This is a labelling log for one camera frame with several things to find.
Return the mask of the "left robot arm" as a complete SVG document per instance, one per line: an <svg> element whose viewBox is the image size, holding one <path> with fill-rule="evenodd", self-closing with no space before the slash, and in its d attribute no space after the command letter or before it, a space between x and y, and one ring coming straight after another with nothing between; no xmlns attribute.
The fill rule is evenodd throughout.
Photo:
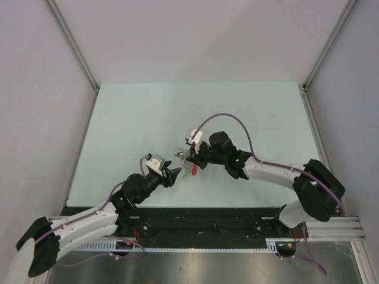
<svg viewBox="0 0 379 284"><path fill-rule="evenodd" d="M63 256L77 247L108 235L125 236L130 232L130 212L159 186L170 188L181 168L170 169L171 161L150 155L148 174L134 173L111 190L106 201L65 219L36 219L18 240L16 249L33 240L34 248L27 276L34 278L52 268Z"/></svg>

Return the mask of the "keyring bunch with chain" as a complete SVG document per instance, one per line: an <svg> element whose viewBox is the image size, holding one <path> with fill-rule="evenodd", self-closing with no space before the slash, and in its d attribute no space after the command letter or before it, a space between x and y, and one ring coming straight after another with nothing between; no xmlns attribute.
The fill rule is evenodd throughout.
<svg viewBox="0 0 379 284"><path fill-rule="evenodd" d="M180 158L181 163L182 163L182 168L184 170L184 174L188 173L189 177L193 176L191 171L192 171L193 165L196 165L196 164L194 164L193 162L189 162L187 160L187 157L190 156L190 152L186 149L179 148L179 151L177 152L177 154L175 156Z"/></svg>

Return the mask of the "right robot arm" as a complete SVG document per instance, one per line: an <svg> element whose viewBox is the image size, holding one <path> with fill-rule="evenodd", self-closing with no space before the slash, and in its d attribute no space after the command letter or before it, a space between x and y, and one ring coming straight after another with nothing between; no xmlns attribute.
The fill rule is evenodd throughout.
<svg viewBox="0 0 379 284"><path fill-rule="evenodd" d="M284 205L275 216L273 230L279 237L288 237L297 225L311 219L329 221L345 193L340 181L315 159L299 166L259 162L252 153L237 149L224 131L205 142L202 131L189 130L185 141L190 146L186 160L200 169L208 164L222 165L234 179L263 180L296 193L298 199Z"/></svg>

